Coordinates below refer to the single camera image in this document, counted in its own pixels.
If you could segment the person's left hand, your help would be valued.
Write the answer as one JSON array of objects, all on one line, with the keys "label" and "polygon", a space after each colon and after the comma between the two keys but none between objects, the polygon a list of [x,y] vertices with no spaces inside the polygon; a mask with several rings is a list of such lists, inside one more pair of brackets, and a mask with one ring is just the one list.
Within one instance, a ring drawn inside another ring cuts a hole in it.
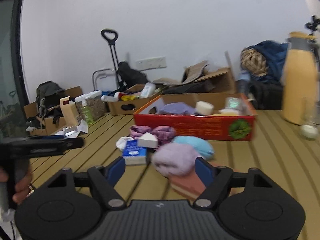
[{"label": "person's left hand", "polygon": [[8,206],[10,202],[9,200],[11,200],[16,205],[20,205],[31,194],[32,190],[30,186],[33,175],[30,164],[26,166],[22,174],[24,177],[21,177],[20,180],[16,181],[14,194],[8,194],[6,183],[10,177],[4,168],[1,167],[1,204]]}]

